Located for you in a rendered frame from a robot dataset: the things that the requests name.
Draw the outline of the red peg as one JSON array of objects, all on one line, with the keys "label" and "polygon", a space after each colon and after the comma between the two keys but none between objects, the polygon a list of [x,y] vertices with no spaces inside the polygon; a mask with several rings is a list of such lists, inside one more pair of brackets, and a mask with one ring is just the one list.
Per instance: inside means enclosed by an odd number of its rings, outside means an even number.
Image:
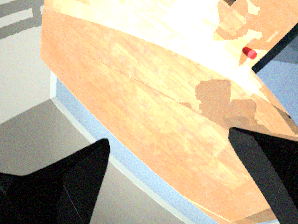
[{"label": "red peg", "polygon": [[254,51],[254,49],[251,48],[243,47],[242,52],[245,53],[249,59],[255,59],[255,56],[258,56],[257,51]]}]

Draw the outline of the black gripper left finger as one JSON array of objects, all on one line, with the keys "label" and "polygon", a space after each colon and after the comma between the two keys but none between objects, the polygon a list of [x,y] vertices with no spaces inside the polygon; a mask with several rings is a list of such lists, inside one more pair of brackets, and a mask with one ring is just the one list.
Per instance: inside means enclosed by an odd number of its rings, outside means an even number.
[{"label": "black gripper left finger", "polygon": [[101,139],[29,175],[0,172],[0,210],[21,224],[89,224],[109,155]]}]

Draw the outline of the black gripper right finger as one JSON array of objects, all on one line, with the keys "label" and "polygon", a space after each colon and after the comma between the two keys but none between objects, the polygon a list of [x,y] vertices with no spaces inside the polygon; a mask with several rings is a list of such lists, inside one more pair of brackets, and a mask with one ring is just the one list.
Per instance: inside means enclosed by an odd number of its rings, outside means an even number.
[{"label": "black gripper right finger", "polygon": [[279,224],[298,224],[298,141],[239,127],[227,139]]}]

